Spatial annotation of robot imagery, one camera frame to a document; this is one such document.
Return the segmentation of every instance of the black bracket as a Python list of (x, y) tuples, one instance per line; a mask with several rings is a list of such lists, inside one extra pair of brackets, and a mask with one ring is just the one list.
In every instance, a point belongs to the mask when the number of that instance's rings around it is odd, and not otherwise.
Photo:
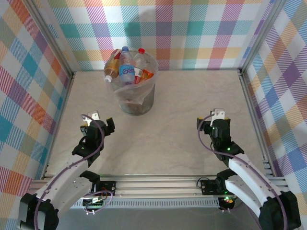
[(226, 169), (224, 171), (219, 172), (216, 175), (216, 179), (215, 179), (217, 190), (223, 194), (226, 194), (228, 191), (225, 185), (225, 181), (227, 181), (229, 177), (234, 176), (234, 175), (236, 175), (236, 173), (232, 171), (231, 169)]
[(215, 180), (200, 180), (201, 182), (201, 194), (202, 195), (222, 195), (218, 192), (217, 184)]
[(115, 196), (116, 181), (100, 181), (100, 189), (103, 190), (103, 188), (112, 192), (112, 194)]

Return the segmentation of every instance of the clear plastic bag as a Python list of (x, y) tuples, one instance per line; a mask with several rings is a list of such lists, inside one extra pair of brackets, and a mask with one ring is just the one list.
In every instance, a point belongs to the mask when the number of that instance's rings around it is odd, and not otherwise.
[[(132, 56), (137, 54), (137, 51), (130, 52)], [(154, 71), (154, 75), (150, 79), (143, 80), (140, 83), (133, 85), (123, 85), (120, 82), (119, 77), (113, 79), (111, 83), (106, 82), (108, 90), (113, 93), (115, 98), (120, 103), (142, 105), (144, 98), (153, 90), (158, 77), (158, 63), (157, 60), (149, 53), (145, 52), (144, 57), (149, 63), (151, 69)]]

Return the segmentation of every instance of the red bottle cap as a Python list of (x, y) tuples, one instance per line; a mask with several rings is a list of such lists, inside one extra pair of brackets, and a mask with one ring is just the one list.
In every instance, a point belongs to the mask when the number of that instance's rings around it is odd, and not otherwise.
[(140, 53), (140, 54), (144, 54), (144, 53), (145, 53), (145, 50), (142, 49), (142, 48), (139, 48), (139, 53)]

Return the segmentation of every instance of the plaid wallpaper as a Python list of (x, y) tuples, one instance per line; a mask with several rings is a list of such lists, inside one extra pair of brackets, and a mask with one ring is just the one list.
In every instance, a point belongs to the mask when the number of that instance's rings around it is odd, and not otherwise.
[(21, 0), (0, 0), (0, 229), (16, 229), (19, 200), (38, 179), (68, 76)]
[(253, 34), (253, 36), (252, 36), (252, 38), (251, 38), (251, 40), (250, 40), (250, 42), (249, 42), (249, 44), (248, 44), (248, 47), (247, 47), (247, 49), (246, 49), (246, 51), (245, 51), (245, 53), (244, 53), (244, 55), (243, 55), (243, 58), (241, 59), (239, 68), (242, 68), (242, 67), (243, 67), (244, 62), (245, 62), (245, 60), (246, 60), (248, 54), (250, 53), (251, 48), (254, 46), (254, 44), (255, 44), (255, 42), (256, 42), (256, 38), (258, 37), (259, 32), (260, 32), (261, 29), (263, 28), (264, 22), (265, 22), (265, 20), (268, 18), (269, 14), (270, 14), (270, 12), (271, 12), (271, 9), (272, 9), (272, 7), (273, 7), (273, 5), (274, 5), (274, 3), (275, 3), (276, 1), (277, 1), (277, 0), (270, 0), (270, 2), (269, 2), (268, 6), (267, 6), (267, 8), (266, 8), (266, 10), (265, 10), (265, 12), (264, 12), (264, 14), (263, 14), (263, 16), (262, 16), (262, 18), (261, 18), (261, 20), (260, 20), (258, 26), (257, 26), (257, 28), (256, 28), (256, 30), (255, 30), (255, 32), (254, 32), (254, 34)]
[(307, 227), (307, 0), (288, 0), (248, 69), (270, 156)]
[(273, 2), (36, 0), (72, 68), (83, 71), (103, 69), (122, 46), (145, 48), (163, 70), (238, 68)]

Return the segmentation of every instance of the floor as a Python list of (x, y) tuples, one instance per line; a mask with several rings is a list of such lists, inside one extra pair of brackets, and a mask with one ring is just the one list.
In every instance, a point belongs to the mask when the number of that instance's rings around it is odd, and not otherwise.
[[(102, 72), (78, 72), (59, 126), (47, 174), (57, 173), (83, 136), (82, 113), (113, 117), (116, 130), (90, 167), (98, 174), (203, 174), (226, 169), (197, 138), (196, 120), (213, 108), (231, 118), (231, 136), (258, 169), (262, 154), (241, 84), (234, 70), (161, 71), (152, 109), (141, 116), (123, 113), (106, 90)], [(202, 135), (209, 146), (210, 138)]]
[(255, 220), (242, 204), (230, 213), (217, 208), (106, 208), (95, 215), (70, 209), (60, 219), (57, 230), (258, 230)]

